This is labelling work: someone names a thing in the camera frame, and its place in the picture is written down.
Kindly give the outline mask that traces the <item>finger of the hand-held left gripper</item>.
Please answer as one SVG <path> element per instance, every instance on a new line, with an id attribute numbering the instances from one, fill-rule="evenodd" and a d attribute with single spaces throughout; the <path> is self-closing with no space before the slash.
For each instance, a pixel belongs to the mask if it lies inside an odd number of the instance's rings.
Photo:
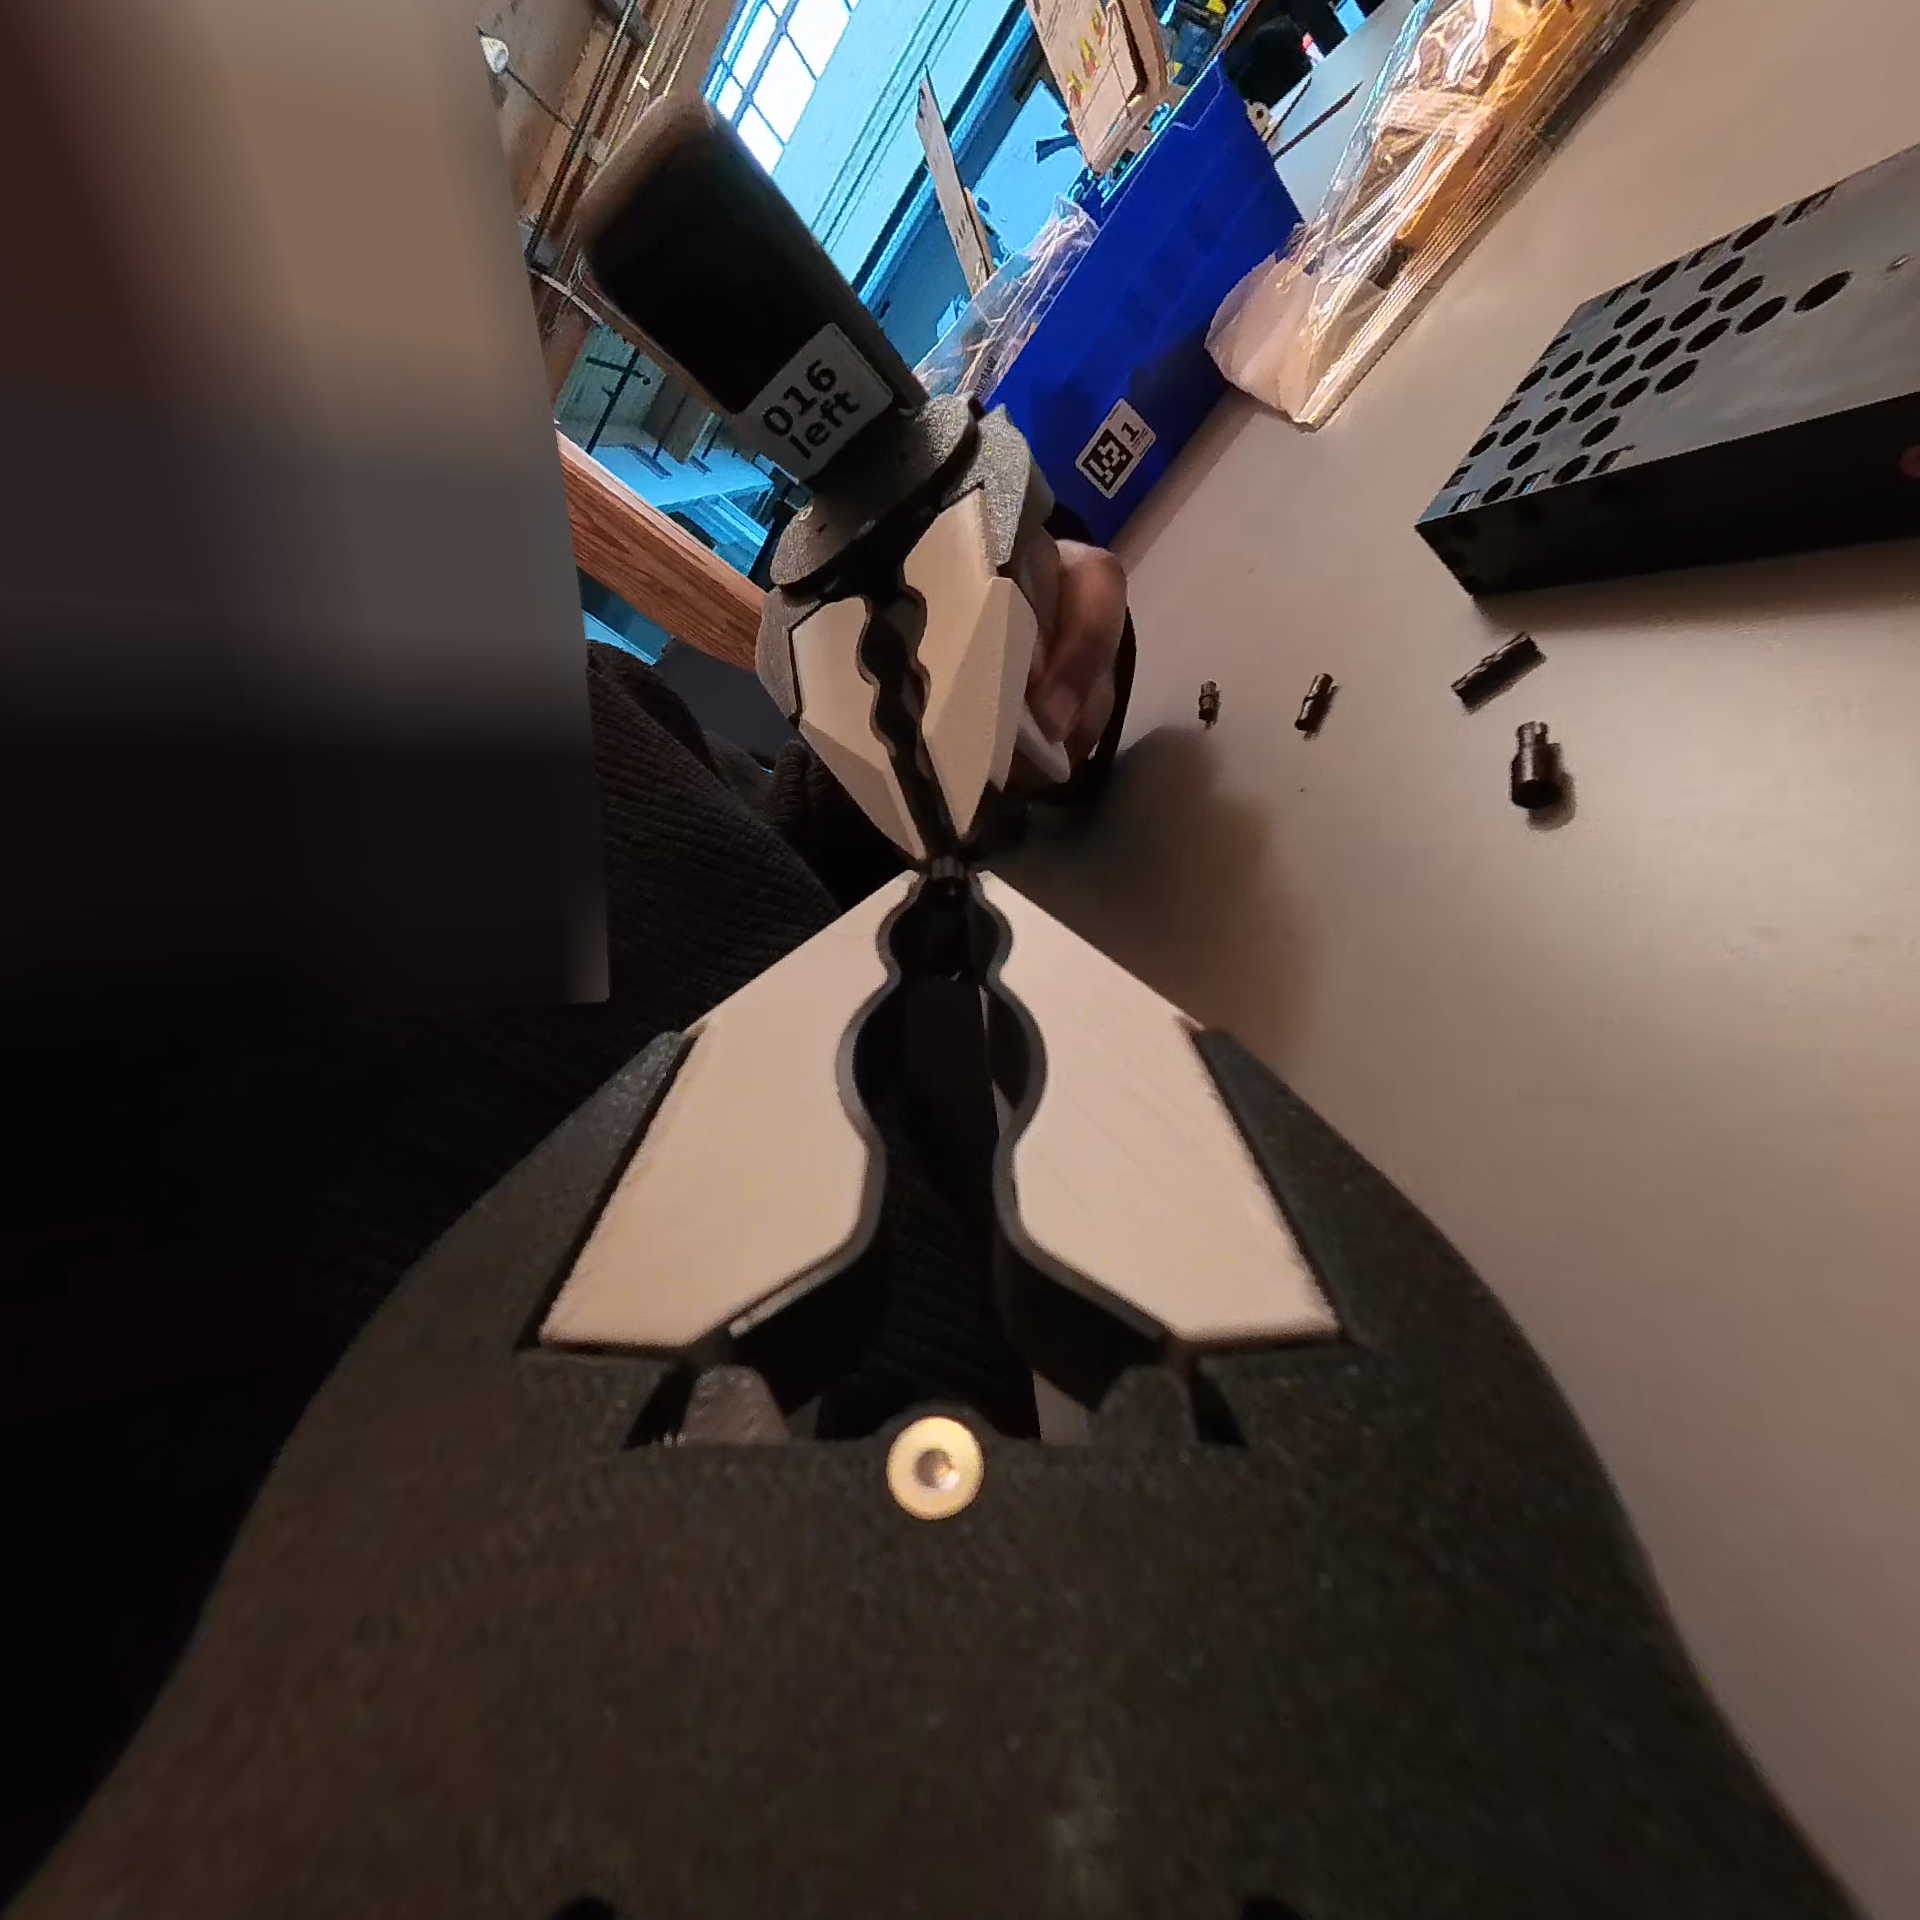
<path id="1" fill-rule="evenodd" d="M 912 597 L 849 597 L 788 635 L 800 731 L 871 823 L 926 869 L 948 853 L 948 805 L 934 772 L 923 628 Z"/>
<path id="2" fill-rule="evenodd" d="M 1014 772 L 1038 617 L 992 563 L 986 515 L 942 515 L 904 563 L 923 606 L 921 743 L 958 841 Z"/>

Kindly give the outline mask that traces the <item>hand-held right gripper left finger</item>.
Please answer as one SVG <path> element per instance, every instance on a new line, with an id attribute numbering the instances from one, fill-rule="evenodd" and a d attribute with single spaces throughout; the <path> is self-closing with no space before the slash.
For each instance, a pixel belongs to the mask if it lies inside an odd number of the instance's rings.
<path id="1" fill-rule="evenodd" d="M 546 1348 L 695 1353 L 740 1337 L 873 1243 L 886 1146 L 857 1033 L 899 982 L 904 873 L 713 1005 L 576 1255 Z"/>

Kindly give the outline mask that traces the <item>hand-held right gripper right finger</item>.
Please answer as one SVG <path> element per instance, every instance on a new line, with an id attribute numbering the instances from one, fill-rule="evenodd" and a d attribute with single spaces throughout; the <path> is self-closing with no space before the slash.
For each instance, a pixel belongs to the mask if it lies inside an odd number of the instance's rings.
<path id="1" fill-rule="evenodd" d="M 1195 1021 L 1010 882 L 979 894 L 999 930 L 998 1197 L 1023 1260 L 1177 1350 L 1336 1339 Z"/>

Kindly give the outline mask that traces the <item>black perforated plastic block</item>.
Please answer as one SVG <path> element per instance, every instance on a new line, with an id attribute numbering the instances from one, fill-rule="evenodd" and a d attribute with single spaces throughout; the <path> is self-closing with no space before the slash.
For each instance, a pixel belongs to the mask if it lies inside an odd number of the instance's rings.
<path id="1" fill-rule="evenodd" d="M 1415 525 L 1476 599 L 1918 535 L 1918 148 L 1577 306 Z"/>

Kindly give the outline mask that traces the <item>person's left hand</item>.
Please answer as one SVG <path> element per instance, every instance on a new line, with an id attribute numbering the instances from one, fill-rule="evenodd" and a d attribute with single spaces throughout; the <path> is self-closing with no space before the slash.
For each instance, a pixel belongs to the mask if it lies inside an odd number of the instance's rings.
<path id="1" fill-rule="evenodd" d="M 1040 634 L 1027 708 L 1071 763 L 1092 755 L 1120 706 L 1130 617 L 1122 564 L 1103 546 L 1054 539 L 1040 553 Z"/>

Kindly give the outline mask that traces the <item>wooden beam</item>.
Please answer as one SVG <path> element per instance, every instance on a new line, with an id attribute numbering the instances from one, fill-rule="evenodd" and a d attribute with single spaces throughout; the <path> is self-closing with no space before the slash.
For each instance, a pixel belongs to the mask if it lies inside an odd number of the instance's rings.
<path id="1" fill-rule="evenodd" d="M 763 590 L 556 431 L 574 561 L 672 639 L 756 665 Z"/>

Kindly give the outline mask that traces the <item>instruction sheet stand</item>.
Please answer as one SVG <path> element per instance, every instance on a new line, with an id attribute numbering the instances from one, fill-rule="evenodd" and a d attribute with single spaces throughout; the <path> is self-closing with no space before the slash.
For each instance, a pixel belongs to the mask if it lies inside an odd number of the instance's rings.
<path id="1" fill-rule="evenodd" d="M 1172 93 L 1160 4 L 1024 2 L 1024 13 L 1087 166 L 1108 174 Z"/>
<path id="2" fill-rule="evenodd" d="M 930 85 L 929 70 L 920 76 L 914 129 L 935 201 L 968 284 L 968 295 L 976 298 L 998 271 L 992 230 L 987 228 L 972 190 L 960 179 L 944 111 L 935 86 Z"/>

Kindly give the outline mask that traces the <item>clear bags of parts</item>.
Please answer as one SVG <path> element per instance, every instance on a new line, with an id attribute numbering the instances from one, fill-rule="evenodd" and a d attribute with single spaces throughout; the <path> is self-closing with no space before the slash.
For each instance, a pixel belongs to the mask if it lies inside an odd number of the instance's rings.
<path id="1" fill-rule="evenodd" d="M 976 398 L 994 406 L 994 394 L 1095 238 L 1095 213 L 1057 199 L 1038 236 L 952 311 L 942 335 L 918 364 L 926 395 Z"/>

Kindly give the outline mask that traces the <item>blue plastic bin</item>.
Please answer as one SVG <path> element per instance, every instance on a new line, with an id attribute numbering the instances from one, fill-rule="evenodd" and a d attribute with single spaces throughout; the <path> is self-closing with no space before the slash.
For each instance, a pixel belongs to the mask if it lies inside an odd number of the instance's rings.
<path id="1" fill-rule="evenodd" d="M 1300 221 L 1246 100 L 1210 66 L 983 401 L 1023 429 L 1083 539 L 1114 546 L 1210 419 L 1227 388 L 1208 348 L 1217 311 Z"/>

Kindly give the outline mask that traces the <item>bag of yellow parts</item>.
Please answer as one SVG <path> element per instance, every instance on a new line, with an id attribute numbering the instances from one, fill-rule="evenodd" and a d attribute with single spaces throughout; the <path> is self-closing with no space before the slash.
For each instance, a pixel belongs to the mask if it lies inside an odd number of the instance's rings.
<path id="1" fill-rule="evenodd" d="M 1217 311 L 1217 370 L 1295 426 L 1326 426 L 1665 12 L 1418 4 L 1322 209 Z"/>

